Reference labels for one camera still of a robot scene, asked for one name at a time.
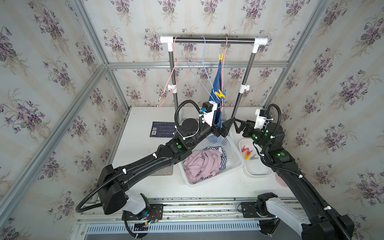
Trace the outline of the pink tank top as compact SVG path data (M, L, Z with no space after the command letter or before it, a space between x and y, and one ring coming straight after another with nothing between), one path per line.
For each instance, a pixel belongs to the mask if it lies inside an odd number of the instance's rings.
M201 180L216 176L220 171L222 153L215 149L194 151L183 162L183 169L189 182L196 184Z

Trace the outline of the light blue wire hanger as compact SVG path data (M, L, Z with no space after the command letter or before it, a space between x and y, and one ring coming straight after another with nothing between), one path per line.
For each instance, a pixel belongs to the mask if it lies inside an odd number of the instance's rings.
M209 94L209 96L214 99L218 99L219 100L219 97L218 96L213 96L212 94L212 89L213 89L213 84L212 84L212 81L211 81L211 78L208 74L208 71L207 71L207 68L205 66L205 53L206 53L206 47L207 47L207 42L206 42L206 38L204 36L201 36L201 38L203 39L204 41L204 49L203 49L203 54L202 54L202 60L201 60L201 64L203 66L203 70L204 70L204 74L205 76L207 77L207 80L209 81L209 83L211 84L211 91L208 91L208 89L206 88L205 84L203 84L203 82L200 80L200 78L198 78L195 74L194 76L196 77L196 79L200 82L200 84L203 86L203 88L206 90L206 92Z

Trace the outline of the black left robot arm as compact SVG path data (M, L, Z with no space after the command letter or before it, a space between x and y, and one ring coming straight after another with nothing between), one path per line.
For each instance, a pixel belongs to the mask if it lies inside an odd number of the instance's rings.
M199 120L186 119L179 123L179 112L187 104L192 104L199 113ZM130 212L140 215L150 207L143 194L135 197L129 193L131 187L154 172L175 165L193 153L193 149L210 135L226 137L235 118L214 123L217 108L215 103L205 102L200 108L196 102L186 100L175 110L174 120L176 133L164 145L138 161L113 168L108 165L102 169L96 188L91 191L76 206L77 213L83 213L95 208L103 208L105 215L117 211Z

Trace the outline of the grey clothespin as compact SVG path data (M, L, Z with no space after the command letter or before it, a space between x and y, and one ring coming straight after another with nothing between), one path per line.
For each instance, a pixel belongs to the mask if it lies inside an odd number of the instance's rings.
M253 156L251 156L251 157L249 158L249 160L257 160L257 159L259 159L259 158L260 158L259 155L253 155Z

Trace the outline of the blue white striped tank top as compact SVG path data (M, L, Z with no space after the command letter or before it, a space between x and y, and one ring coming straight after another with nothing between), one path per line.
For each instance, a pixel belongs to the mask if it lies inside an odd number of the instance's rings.
M222 147L207 147L202 150L203 166L199 170L201 180L217 176L227 167L227 154Z

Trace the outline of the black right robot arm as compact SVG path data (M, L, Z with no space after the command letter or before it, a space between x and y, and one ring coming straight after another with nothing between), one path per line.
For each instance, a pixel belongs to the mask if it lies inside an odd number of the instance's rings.
M235 119L238 134L250 138L261 163L272 169L288 186L301 204L305 215L285 207L273 193L258 196L260 214L274 215L303 240L350 240L354 222L340 215L302 173L292 155L283 147L285 132L281 126L282 111L276 104L256 113L257 121Z

